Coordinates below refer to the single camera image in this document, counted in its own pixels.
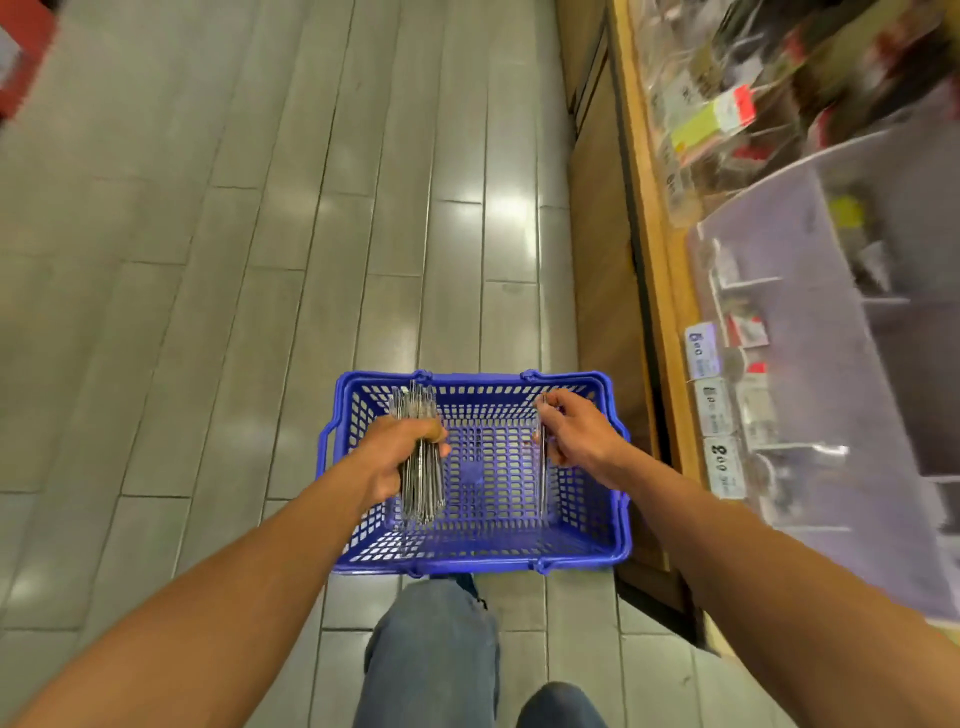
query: blue shopping basket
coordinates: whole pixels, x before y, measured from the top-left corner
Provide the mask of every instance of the blue shopping basket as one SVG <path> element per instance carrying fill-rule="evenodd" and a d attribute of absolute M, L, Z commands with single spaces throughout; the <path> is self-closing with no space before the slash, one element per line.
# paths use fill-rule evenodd
<path fill-rule="evenodd" d="M 357 446 L 373 420 L 387 413 L 393 387 L 411 380 L 436 387 L 452 452 L 444 460 L 446 506 L 428 525 L 404 525 L 399 497 L 374 506 L 337 561 L 340 573 L 594 569 L 630 554 L 629 500 L 579 468 L 548 466 L 550 505 L 538 513 L 539 420 L 534 399 L 564 387 L 593 401 L 617 432 L 613 386 L 598 372 L 544 375 L 411 375 L 347 372 L 337 380 L 333 419 L 320 436 L 317 475 Z"/>

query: wooden shelf edge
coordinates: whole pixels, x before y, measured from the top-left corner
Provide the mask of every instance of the wooden shelf edge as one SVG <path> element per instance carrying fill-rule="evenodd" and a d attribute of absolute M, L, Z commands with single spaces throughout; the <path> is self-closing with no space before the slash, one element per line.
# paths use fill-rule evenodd
<path fill-rule="evenodd" d="M 682 340 L 684 329 L 700 319 L 689 274 L 687 230 L 670 224 L 654 171 L 629 0 L 609 0 L 608 19 L 618 63 L 616 84 L 628 148 L 633 204 L 644 241 L 643 263 L 653 313 L 652 335 L 658 354 L 673 465 L 681 473 L 704 482 L 703 454 L 686 384 Z"/>

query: denim jeans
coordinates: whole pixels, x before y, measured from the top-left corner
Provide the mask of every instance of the denim jeans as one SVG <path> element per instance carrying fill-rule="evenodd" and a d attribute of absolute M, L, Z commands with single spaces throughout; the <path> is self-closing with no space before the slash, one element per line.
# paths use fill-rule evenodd
<path fill-rule="evenodd" d="M 354 728 L 492 728 L 499 697 L 496 620 L 447 579 L 404 589 L 373 630 Z M 517 728 L 606 728 L 583 692 L 547 683 Z"/>

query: person's left hand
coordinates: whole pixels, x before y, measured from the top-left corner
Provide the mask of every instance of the person's left hand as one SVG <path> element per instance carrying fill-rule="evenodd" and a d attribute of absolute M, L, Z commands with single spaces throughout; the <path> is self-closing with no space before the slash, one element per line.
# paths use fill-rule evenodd
<path fill-rule="evenodd" d="M 400 492 L 399 465 L 410 457 L 418 440 L 440 443 L 440 456 L 450 454 L 447 432 L 440 420 L 414 420 L 385 415 L 367 429 L 360 444 L 350 454 L 371 469 L 367 507 L 382 503 Z"/>

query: person's right hand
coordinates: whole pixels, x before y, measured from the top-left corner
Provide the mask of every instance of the person's right hand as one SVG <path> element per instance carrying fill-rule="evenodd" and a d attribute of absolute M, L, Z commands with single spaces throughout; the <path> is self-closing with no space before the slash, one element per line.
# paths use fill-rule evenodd
<path fill-rule="evenodd" d="M 550 459 L 563 467 L 583 468 L 613 487 L 607 473 L 630 445 L 617 434 L 606 415 L 593 402 L 568 389 L 555 389 L 538 398 L 537 411 L 554 437 L 547 444 Z"/>

